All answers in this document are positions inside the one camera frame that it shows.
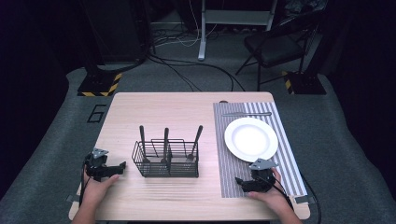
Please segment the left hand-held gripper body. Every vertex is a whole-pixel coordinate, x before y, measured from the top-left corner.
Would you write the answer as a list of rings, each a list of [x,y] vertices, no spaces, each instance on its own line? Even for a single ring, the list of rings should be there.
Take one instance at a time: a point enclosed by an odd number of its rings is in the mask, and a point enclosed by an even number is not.
[[[101,181],[104,177],[103,171],[106,168],[108,151],[94,148],[84,159],[85,174],[96,181]]]

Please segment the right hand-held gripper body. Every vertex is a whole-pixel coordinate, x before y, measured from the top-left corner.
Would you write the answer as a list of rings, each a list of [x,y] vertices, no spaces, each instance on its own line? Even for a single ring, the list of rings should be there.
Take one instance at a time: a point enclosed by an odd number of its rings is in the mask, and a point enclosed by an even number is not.
[[[258,192],[268,191],[276,182],[273,168],[277,164],[273,161],[257,159],[249,165],[252,183],[250,190]]]

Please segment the person's left hand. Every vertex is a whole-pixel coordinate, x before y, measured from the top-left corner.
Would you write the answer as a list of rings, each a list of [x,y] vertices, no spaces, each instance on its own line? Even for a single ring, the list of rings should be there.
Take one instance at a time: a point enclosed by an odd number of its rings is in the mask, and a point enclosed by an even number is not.
[[[107,190],[119,180],[119,177],[119,175],[113,175],[109,179],[99,182],[85,175],[81,205],[83,207],[97,207],[106,196]]]

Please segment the person's right hand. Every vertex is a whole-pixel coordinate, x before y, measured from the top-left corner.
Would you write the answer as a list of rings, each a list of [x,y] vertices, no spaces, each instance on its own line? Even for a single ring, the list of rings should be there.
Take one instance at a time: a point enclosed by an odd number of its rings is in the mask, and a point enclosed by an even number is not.
[[[270,210],[279,217],[289,211],[293,211],[286,197],[283,187],[280,184],[281,175],[276,168],[272,168],[273,176],[276,179],[275,185],[266,192],[251,191],[247,194],[249,198],[263,202]]]

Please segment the grey striped placemat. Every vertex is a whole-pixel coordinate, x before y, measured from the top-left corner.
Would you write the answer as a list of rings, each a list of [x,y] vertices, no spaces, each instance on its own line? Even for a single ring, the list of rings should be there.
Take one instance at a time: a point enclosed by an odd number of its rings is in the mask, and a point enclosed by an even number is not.
[[[249,165],[253,162],[242,161],[235,157],[226,147],[224,131],[234,120],[241,118],[254,118],[266,122],[275,132],[278,138],[276,154],[268,161],[277,164],[276,169],[281,173],[281,184],[290,196],[304,196],[307,193],[300,170],[290,147],[289,139],[285,133],[276,104],[274,102],[258,103],[214,103],[214,118],[216,127],[217,147],[219,156],[219,176],[221,196],[224,198],[243,197],[245,193],[237,185],[235,177],[249,180]],[[272,116],[245,116],[245,117],[222,117],[221,114],[232,112],[260,113],[271,112]]]

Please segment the white round plate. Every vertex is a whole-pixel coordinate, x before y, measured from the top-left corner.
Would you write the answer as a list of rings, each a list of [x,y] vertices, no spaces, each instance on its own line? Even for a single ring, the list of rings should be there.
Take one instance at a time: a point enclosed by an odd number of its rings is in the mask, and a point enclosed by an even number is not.
[[[278,149],[276,132],[266,122],[254,118],[232,121],[224,131],[224,142],[236,158],[248,162],[269,160]]]

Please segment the silver table knife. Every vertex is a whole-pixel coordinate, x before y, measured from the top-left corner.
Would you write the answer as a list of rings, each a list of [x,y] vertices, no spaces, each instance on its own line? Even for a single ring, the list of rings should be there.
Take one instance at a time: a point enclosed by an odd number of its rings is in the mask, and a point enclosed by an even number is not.
[[[245,116],[272,116],[271,112],[248,113],[248,112],[232,112],[221,114],[222,117],[245,117]]]

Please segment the hazard-striped black stand base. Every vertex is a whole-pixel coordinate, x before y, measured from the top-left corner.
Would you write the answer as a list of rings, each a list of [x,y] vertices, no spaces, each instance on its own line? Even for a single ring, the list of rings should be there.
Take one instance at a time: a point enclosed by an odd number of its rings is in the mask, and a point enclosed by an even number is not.
[[[289,94],[326,94],[318,77],[307,77],[305,74],[286,71],[282,72],[282,77]]]
[[[122,73],[86,76],[78,87],[78,96],[111,96],[119,85]]]

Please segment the black folding chair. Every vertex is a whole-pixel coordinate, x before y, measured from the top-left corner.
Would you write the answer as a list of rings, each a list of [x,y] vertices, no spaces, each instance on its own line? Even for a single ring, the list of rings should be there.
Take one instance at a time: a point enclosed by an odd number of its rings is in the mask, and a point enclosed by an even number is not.
[[[315,10],[287,18],[269,31],[247,36],[244,45],[249,56],[235,74],[238,75],[245,67],[256,64],[257,91],[262,84],[275,81],[274,78],[262,81],[263,68],[300,60],[298,70],[288,72],[284,77],[301,75],[304,58],[322,18],[323,11]]]

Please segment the black-handled spoon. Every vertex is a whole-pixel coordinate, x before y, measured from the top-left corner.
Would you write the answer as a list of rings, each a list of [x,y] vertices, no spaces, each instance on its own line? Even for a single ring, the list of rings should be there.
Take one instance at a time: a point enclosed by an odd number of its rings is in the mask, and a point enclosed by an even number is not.
[[[146,154],[146,139],[145,139],[145,129],[143,125],[139,126],[141,145],[142,145],[142,155],[143,155],[143,163],[150,163],[150,160],[147,158]]]

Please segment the black-handled knife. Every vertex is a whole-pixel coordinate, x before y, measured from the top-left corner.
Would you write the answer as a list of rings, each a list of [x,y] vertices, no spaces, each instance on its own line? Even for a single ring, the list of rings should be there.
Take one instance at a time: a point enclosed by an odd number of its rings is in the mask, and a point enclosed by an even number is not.
[[[164,128],[163,132],[163,157],[161,163],[167,163],[167,152],[168,152],[168,140],[169,140],[169,128]]]

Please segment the black-handled fork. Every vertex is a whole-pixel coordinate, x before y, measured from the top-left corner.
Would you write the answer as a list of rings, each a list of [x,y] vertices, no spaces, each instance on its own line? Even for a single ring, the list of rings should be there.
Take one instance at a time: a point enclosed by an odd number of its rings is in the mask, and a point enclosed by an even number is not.
[[[191,162],[191,161],[194,160],[194,151],[198,147],[198,141],[199,141],[199,138],[200,138],[200,136],[202,134],[202,130],[203,130],[203,125],[200,125],[198,127],[197,133],[195,135],[195,139],[194,139],[194,142],[193,142],[191,153],[187,156],[187,162]]]

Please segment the white metal stand frame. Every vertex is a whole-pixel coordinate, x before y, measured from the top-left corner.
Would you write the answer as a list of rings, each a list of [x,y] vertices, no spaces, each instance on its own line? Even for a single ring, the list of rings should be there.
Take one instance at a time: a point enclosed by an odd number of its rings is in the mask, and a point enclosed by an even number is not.
[[[198,52],[198,60],[205,59],[206,50],[206,26],[208,24],[232,24],[264,26],[267,31],[272,28],[276,14],[278,0],[271,0],[271,7],[266,11],[251,10],[226,10],[207,9],[206,0],[202,0],[201,7],[201,40]]]

